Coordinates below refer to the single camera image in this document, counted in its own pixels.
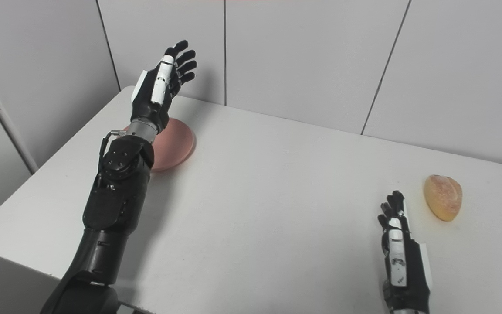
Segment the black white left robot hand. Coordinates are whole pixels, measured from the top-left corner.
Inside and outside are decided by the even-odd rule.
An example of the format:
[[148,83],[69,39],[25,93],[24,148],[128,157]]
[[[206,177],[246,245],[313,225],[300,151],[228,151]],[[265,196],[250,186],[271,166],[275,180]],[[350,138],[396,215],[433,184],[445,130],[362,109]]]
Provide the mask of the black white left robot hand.
[[166,49],[153,69],[141,73],[131,97],[130,133],[154,138],[166,128],[173,98],[196,77],[196,55],[189,42],[181,40]]

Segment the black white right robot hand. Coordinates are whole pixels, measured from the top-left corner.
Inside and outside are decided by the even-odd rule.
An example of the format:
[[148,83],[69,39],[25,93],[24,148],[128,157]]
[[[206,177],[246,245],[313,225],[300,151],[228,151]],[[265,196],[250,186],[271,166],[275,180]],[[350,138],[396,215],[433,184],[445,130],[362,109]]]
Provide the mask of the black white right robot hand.
[[387,195],[380,206],[382,251],[386,279],[382,284],[391,314],[428,314],[432,275],[427,248],[413,239],[406,199],[400,191]]

